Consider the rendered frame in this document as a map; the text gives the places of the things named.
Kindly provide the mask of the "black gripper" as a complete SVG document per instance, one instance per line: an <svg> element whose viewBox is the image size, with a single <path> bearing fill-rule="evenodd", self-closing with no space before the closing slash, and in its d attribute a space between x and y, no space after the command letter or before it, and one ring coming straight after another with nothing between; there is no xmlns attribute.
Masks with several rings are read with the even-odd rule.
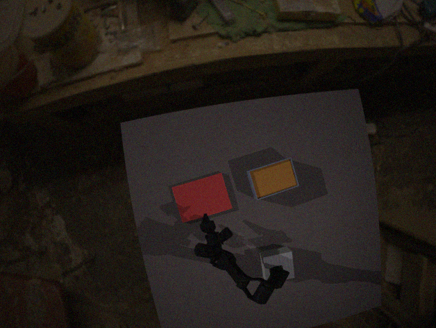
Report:
<svg viewBox="0 0 436 328"><path fill-rule="evenodd" d="M203 214L202 223L200 224L200 228L202 232L207 233L205 235L207 239L207 245L221 245L221 241L219 241L219 238L216 235L215 229L215 223L213 220L210 220L207 216L207 214ZM222 245L221 245L222 246Z"/></svg>

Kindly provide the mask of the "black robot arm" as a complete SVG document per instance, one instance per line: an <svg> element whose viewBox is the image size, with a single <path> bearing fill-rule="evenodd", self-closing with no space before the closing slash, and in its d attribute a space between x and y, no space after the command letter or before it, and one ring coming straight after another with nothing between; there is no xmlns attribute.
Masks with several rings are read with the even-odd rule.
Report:
<svg viewBox="0 0 436 328"><path fill-rule="evenodd" d="M224 245L231 236L232 232L228 227L223 229L220 233L216 232L219 241ZM197 243L194 249L196 256L211 259L209 263L220 270L225 270L231 276L236 286L244 291L247 298L258 303L266 304L273 293L274 289L282 288L285 280L287 279L289 272L283 269L283 266L275 266L269 269L270 276L268 280L260 277L251 278L247 276L241 268L236 264L236 258L233 253L230 253L222 249L221 245L207 245L204 243ZM215 261L218 261L215 263ZM248 291L248 284L250 281L259 281L260 284L257 287L253 295Z"/></svg>

